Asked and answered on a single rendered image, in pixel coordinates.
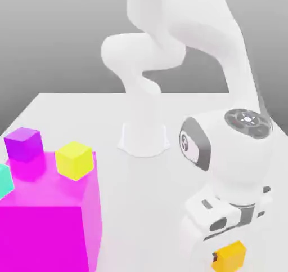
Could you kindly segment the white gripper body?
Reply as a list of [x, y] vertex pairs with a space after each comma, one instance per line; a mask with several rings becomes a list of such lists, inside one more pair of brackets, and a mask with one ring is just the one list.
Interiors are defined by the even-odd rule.
[[181, 222], [179, 248], [187, 272], [216, 272], [212, 268], [213, 253], [236, 241], [240, 239], [232, 231], [205, 240], [192, 220], [185, 217]]

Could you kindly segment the small purple cube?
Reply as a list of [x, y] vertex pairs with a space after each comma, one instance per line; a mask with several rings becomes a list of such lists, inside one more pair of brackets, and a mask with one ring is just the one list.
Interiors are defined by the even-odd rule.
[[41, 155], [43, 143], [41, 132], [20, 127], [4, 137], [8, 158], [20, 162], [29, 162]]

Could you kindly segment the small teal cube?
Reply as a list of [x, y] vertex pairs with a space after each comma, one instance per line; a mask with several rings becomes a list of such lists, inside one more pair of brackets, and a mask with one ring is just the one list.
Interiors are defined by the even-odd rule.
[[14, 189], [10, 167], [0, 164], [0, 200], [7, 196]]

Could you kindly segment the small orange cube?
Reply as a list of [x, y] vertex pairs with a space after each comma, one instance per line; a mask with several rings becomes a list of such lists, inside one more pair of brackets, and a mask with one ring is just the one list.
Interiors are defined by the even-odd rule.
[[236, 241], [213, 253], [211, 267], [216, 272], [235, 272], [244, 264], [246, 247]]

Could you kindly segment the large magenta box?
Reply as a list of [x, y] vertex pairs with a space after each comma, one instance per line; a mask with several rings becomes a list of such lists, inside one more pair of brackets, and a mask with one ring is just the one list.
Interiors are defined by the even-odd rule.
[[78, 181], [46, 152], [6, 162], [15, 188], [0, 200], [0, 272], [96, 272], [102, 237], [97, 170]]

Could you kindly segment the small yellow cube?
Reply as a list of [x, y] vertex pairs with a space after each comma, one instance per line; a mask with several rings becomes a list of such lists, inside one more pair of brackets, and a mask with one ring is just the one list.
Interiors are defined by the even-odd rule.
[[94, 169], [93, 151], [76, 141], [72, 141], [55, 151], [59, 174], [78, 181]]

